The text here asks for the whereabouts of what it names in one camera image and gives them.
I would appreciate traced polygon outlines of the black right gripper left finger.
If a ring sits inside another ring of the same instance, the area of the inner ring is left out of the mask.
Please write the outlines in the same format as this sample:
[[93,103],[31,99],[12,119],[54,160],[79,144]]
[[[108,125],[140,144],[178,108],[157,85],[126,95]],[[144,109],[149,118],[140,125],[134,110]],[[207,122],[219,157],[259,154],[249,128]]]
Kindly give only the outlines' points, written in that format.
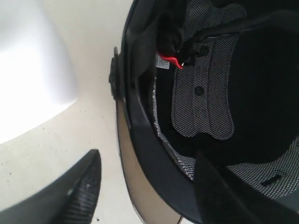
[[90,150],[65,174],[0,213],[2,224],[90,224],[101,185],[101,157]]

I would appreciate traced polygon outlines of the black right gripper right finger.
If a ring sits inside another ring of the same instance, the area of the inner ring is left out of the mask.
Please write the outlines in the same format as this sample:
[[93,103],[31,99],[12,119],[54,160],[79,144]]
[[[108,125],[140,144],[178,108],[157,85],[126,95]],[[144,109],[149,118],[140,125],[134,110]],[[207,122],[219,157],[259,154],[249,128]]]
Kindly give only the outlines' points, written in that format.
[[297,224],[299,215],[196,154],[194,191],[204,224]]

